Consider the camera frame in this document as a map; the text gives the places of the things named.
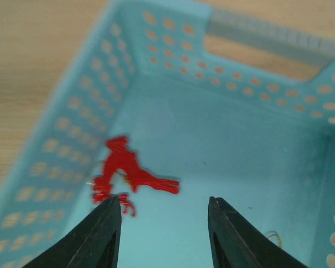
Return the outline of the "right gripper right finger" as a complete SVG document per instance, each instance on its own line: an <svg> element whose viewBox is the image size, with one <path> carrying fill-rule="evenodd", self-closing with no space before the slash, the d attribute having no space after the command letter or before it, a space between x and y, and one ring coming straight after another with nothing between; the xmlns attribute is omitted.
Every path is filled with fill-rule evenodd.
<svg viewBox="0 0 335 268"><path fill-rule="evenodd" d="M305 267L259 232L223 198L209 198L208 230L213 267Z"/></svg>

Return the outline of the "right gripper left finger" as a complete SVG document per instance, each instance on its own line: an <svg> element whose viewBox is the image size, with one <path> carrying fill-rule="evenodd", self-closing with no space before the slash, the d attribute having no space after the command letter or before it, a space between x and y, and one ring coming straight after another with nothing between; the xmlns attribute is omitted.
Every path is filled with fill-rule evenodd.
<svg viewBox="0 0 335 268"><path fill-rule="evenodd" d="M117 267L121 223L118 198L107 199L25 267Z"/></svg>

